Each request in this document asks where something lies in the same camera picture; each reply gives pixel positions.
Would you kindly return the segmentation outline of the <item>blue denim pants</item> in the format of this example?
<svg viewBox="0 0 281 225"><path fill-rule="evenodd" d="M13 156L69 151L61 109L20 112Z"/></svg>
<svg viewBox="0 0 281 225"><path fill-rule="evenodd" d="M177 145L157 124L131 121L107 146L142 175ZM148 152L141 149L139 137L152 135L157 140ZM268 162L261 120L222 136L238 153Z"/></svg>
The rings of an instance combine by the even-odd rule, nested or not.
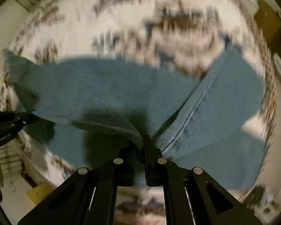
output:
<svg viewBox="0 0 281 225"><path fill-rule="evenodd" d="M24 128L75 167L101 167L122 147L150 136L165 158L199 166L226 189L249 189L266 152L242 130L260 107L263 80L237 47L227 47L201 79L121 59L72 58L36 65L5 51Z"/></svg>

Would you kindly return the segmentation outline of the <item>yellow paper envelope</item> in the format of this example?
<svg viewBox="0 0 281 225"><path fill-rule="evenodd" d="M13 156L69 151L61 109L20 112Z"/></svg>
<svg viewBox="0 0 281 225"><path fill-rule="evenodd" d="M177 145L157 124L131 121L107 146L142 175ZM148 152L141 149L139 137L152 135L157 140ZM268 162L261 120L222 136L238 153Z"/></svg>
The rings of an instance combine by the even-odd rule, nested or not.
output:
<svg viewBox="0 0 281 225"><path fill-rule="evenodd" d="M54 191L54 188L47 183L43 183L27 191L26 196L36 206L43 201L49 194Z"/></svg>

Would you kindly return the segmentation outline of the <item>white round wall clock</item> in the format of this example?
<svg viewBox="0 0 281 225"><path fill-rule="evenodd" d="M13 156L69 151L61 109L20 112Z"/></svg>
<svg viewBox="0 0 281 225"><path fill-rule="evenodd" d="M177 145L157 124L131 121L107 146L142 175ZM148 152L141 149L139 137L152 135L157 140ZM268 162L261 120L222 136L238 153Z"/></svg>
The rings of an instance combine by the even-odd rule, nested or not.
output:
<svg viewBox="0 0 281 225"><path fill-rule="evenodd" d="M281 57L277 52L273 54L273 64L278 72L278 74L281 77Z"/></svg>

